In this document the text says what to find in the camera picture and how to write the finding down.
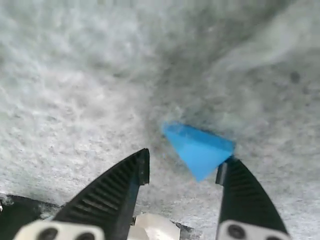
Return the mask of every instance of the gray carpet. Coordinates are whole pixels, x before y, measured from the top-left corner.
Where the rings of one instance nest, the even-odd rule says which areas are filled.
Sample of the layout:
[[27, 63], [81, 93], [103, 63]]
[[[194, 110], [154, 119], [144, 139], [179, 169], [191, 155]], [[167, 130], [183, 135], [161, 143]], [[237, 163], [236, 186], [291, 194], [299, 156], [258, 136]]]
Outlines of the gray carpet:
[[0, 0], [0, 192], [56, 204], [151, 151], [136, 212], [213, 239], [222, 189], [160, 133], [237, 142], [292, 238], [320, 239], [319, 0]]

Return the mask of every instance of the blue foam piece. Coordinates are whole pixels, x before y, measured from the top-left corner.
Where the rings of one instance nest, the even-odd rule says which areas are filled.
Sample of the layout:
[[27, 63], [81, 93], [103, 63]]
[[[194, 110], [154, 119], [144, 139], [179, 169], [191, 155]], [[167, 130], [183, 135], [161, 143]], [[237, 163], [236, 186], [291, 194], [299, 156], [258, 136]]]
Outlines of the blue foam piece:
[[162, 132], [197, 181], [204, 180], [234, 154], [234, 142], [191, 126], [165, 123]]

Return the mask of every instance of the white plastic part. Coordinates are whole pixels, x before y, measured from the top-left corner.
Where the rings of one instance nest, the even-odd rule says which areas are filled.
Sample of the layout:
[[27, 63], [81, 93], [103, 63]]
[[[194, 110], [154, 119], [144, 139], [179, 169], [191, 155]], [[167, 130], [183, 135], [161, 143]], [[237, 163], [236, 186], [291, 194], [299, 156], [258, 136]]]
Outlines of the white plastic part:
[[245, 240], [267, 240], [270, 237], [276, 237], [279, 240], [291, 240], [291, 238], [283, 232], [233, 220], [227, 220], [220, 224], [217, 240], [235, 240], [235, 238], [228, 233], [230, 225], [238, 225], [243, 228], [246, 235]]
[[180, 228], [161, 215], [150, 213], [138, 215], [135, 226], [144, 228], [149, 240], [180, 239]]
[[130, 226], [127, 240], [149, 240], [149, 237], [143, 227]]
[[58, 231], [54, 240], [76, 240], [78, 236], [84, 233], [93, 234], [95, 240], [105, 240], [104, 232], [96, 226], [42, 220], [34, 221], [22, 227], [15, 235], [14, 240], [37, 240], [39, 234], [49, 228], [55, 228]]

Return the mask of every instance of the blue triangular block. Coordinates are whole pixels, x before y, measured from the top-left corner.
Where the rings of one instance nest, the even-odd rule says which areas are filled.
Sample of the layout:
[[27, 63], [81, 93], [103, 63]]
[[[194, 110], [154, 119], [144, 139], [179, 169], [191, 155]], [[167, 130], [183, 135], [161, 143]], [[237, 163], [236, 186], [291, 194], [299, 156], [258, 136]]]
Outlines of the blue triangular block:
[[234, 153], [232, 141], [181, 123], [166, 123], [162, 132], [197, 181], [204, 180]]

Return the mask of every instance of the screw hole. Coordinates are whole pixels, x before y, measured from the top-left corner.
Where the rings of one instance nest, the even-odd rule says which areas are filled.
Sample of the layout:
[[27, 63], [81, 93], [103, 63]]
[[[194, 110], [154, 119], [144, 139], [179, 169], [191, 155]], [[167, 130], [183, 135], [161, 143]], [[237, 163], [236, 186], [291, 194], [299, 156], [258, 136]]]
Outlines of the screw hole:
[[266, 240], [281, 240], [281, 239], [276, 236], [269, 236], [266, 238]]
[[245, 230], [241, 226], [235, 224], [228, 227], [228, 234], [234, 239], [244, 239], [246, 237]]
[[37, 240], [54, 240], [58, 234], [58, 230], [50, 227], [43, 230], [37, 237]]
[[95, 240], [95, 236], [90, 232], [85, 232], [79, 235], [76, 240]]

